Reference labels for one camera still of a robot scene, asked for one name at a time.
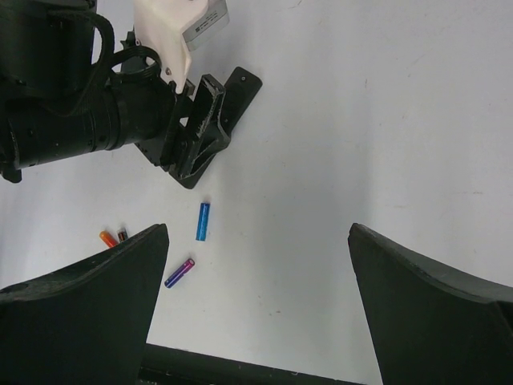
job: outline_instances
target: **white table surface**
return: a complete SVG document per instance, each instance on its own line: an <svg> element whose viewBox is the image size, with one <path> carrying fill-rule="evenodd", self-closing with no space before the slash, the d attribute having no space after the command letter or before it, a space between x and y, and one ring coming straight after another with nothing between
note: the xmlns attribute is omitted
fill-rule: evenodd
<svg viewBox="0 0 513 385"><path fill-rule="evenodd" d="M228 1L191 79L236 66L264 87L194 191L134 146L0 184L0 287L104 249L98 233L165 223L148 341L360 383L381 382L349 259L361 222L513 286L513 2ZM103 0L118 38L131 2ZM208 240L195 241L212 200Z"/></svg>

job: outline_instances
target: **purple battery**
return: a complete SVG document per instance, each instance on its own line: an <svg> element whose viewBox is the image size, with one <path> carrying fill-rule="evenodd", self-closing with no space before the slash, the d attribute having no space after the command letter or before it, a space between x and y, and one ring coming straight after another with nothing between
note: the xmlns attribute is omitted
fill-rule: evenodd
<svg viewBox="0 0 513 385"><path fill-rule="evenodd" d="M194 266L196 265L196 263L194 262L194 260L192 258L189 258L175 273L173 273L171 275L171 277L169 277L166 282L164 283L164 285L168 288L168 289L171 289L174 285L176 285L176 283L178 283L178 281L180 279L182 279L184 277L185 274L187 274Z"/></svg>

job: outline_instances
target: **black base edge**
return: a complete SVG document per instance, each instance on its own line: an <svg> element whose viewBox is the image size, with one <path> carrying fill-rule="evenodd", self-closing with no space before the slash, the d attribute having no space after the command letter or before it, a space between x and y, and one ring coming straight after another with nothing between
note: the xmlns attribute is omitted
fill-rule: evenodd
<svg viewBox="0 0 513 385"><path fill-rule="evenodd" d="M139 383L354 384L151 344L144 351Z"/></svg>

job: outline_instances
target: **battery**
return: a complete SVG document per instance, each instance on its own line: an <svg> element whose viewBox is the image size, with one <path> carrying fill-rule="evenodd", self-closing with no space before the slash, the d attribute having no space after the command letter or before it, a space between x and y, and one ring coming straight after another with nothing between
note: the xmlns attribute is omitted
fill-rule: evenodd
<svg viewBox="0 0 513 385"><path fill-rule="evenodd" d="M200 207L200 219L198 220L198 230L196 231L196 240L205 242L207 239L208 216L210 215L210 204L202 203Z"/></svg>

